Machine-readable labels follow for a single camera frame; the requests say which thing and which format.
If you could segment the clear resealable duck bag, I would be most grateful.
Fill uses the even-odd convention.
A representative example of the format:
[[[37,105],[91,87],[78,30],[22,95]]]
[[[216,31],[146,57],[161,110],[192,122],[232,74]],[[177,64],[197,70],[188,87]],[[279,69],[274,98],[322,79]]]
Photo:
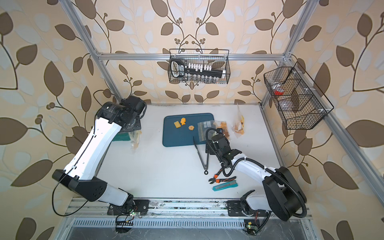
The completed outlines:
[[[233,123],[232,130],[237,138],[241,137],[245,133],[245,119],[240,110],[239,105],[237,105],[237,115]]]

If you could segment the orange fish cookie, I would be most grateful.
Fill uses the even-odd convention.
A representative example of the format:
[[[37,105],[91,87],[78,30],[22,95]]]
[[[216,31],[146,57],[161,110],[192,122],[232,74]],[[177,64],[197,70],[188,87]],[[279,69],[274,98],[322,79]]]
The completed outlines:
[[[180,122],[181,122],[182,126],[185,125],[186,124],[186,118],[182,118]]]

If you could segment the black socket set holder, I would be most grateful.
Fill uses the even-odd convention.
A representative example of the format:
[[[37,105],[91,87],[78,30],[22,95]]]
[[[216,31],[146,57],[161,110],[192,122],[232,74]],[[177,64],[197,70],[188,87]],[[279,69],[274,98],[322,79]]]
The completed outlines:
[[[214,69],[213,65],[192,64],[182,60],[170,60],[169,67],[174,78],[199,75],[222,79],[227,75],[225,69]]]

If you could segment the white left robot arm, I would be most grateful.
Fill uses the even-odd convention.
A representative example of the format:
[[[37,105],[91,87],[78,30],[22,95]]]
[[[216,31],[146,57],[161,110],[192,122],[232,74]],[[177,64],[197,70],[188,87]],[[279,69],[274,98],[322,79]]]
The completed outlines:
[[[141,129],[141,118],[147,104],[138,97],[130,96],[119,104],[105,103],[97,112],[94,127],[73,159],[63,170],[55,170],[52,178],[70,191],[89,202],[105,202],[123,206],[133,196],[97,178],[100,162],[113,138],[120,132]]]

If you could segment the teal utility knife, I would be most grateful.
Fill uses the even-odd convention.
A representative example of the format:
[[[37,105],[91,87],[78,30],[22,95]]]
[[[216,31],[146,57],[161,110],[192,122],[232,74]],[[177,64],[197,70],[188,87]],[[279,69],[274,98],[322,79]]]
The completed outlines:
[[[222,190],[229,189],[229,188],[236,188],[237,186],[238,186],[238,184],[236,181],[226,182],[226,183],[223,183],[223,184],[220,184],[220,185],[213,187],[213,191],[214,192],[222,191]]]

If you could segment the black tongs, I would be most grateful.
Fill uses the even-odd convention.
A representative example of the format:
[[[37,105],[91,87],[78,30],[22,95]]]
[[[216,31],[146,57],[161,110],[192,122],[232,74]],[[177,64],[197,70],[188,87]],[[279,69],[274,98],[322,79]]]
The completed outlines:
[[[209,154],[207,154],[207,159],[204,162],[194,137],[193,137],[193,143],[194,143],[194,146],[195,146],[195,148],[197,150],[197,153],[198,153],[199,159],[200,159],[200,161],[202,163],[202,166],[204,168],[204,174],[208,175],[209,174],[209,172],[208,172],[208,168],[209,168]]]

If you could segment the red item in basket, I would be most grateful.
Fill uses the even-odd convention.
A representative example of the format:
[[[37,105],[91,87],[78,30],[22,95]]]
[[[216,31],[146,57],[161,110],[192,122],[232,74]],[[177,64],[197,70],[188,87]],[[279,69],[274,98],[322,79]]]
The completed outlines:
[[[284,89],[281,89],[281,88],[277,88],[273,90],[273,93],[275,96],[282,96],[284,92],[285,92]]]

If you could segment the dark blue tray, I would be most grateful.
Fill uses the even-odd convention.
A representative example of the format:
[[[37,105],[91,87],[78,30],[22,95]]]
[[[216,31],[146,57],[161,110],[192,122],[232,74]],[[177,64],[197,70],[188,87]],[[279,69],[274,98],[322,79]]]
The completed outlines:
[[[174,122],[181,124],[181,119],[186,118],[186,124],[176,128]],[[211,113],[184,114],[166,116],[163,124],[163,146],[164,147],[181,147],[193,145],[193,137],[197,145],[205,144],[205,141],[199,141],[198,123],[214,120]],[[190,131],[189,126],[194,126],[194,130]]]

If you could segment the stack of duck bags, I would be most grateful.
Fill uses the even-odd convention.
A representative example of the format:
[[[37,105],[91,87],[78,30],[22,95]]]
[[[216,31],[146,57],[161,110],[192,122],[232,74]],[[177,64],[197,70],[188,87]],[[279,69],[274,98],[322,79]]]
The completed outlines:
[[[141,133],[142,131],[140,130],[129,132],[133,150],[136,150],[139,147]]]

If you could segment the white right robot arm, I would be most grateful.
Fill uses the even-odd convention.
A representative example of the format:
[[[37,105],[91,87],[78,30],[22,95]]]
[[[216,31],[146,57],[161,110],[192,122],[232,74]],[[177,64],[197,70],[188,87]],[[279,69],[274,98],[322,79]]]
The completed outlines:
[[[222,129],[206,130],[206,151],[220,162],[220,174],[233,182],[234,171],[241,172],[263,186],[264,192],[246,192],[240,198],[240,211],[253,216],[257,211],[274,213],[280,220],[307,216],[307,198],[292,173],[286,167],[272,168],[247,157],[242,151],[233,149]]]

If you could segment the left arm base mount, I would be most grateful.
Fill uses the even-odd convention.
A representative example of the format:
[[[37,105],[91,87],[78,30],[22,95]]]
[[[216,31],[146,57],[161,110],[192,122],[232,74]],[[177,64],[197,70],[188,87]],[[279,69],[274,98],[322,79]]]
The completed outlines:
[[[115,217],[115,232],[125,234],[134,227],[134,219],[145,216],[149,210],[150,200],[134,199],[129,195],[122,206],[109,205],[107,215]]]

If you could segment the green plastic tool case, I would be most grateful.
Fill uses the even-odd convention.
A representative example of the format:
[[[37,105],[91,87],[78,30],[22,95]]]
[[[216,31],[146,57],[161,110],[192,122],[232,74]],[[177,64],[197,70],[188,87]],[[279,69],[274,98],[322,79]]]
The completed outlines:
[[[129,133],[118,133],[114,138],[113,142],[129,142],[131,140]]]

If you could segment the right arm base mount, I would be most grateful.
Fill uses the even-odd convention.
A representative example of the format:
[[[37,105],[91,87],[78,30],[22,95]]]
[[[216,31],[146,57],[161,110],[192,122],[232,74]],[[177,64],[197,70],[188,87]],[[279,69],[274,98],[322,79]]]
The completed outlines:
[[[256,236],[266,225],[272,214],[271,211],[251,209],[246,198],[254,192],[255,190],[250,190],[240,200],[230,200],[225,203],[230,217],[254,217],[253,220],[245,223],[244,231],[249,236]],[[265,219],[262,222],[258,220],[259,213],[265,214]]]

